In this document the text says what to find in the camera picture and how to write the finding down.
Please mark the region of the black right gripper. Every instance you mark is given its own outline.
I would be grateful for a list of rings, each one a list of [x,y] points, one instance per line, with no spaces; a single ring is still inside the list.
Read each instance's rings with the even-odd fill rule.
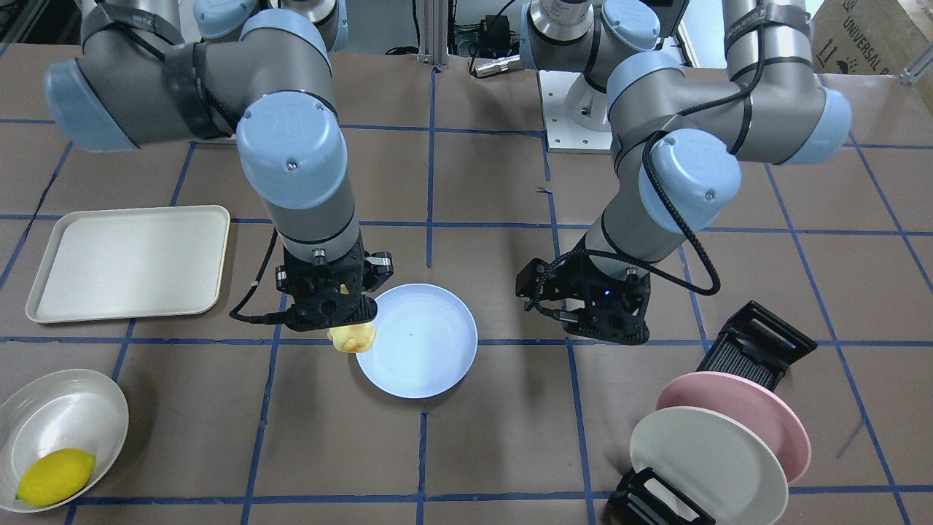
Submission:
[[[329,260],[326,254],[306,262],[283,248],[284,263],[276,267],[276,288],[293,299],[277,315],[277,322],[292,331],[316,331],[370,322],[376,318],[376,292],[394,275],[390,252],[364,252],[360,244]]]

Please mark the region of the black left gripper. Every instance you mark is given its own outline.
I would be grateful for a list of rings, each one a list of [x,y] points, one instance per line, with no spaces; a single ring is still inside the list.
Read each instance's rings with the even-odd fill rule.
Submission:
[[[620,278],[604,273],[585,252],[569,252],[549,274],[550,264],[534,258],[515,279],[515,295],[531,311],[541,301],[575,299],[589,313],[618,316],[643,322],[649,305],[651,286],[646,273],[625,267]]]

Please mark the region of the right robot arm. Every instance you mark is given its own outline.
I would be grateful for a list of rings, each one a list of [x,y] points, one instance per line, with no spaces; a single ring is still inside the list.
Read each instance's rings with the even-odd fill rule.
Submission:
[[[374,320],[371,292],[394,267],[363,247],[330,51],[346,44],[343,1],[198,1],[201,40],[176,1],[85,1],[77,59],[44,74],[61,130],[87,152],[182,139],[235,139],[284,262],[281,313],[231,318],[316,331]]]

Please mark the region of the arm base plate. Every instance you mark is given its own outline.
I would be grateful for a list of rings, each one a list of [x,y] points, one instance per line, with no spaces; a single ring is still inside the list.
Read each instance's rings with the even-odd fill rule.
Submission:
[[[214,137],[214,139],[192,139],[192,142],[199,145],[236,145],[236,135],[233,136],[220,136]]]
[[[606,94],[583,73],[539,71],[547,149],[557,153],[607,154],[611,133]]]

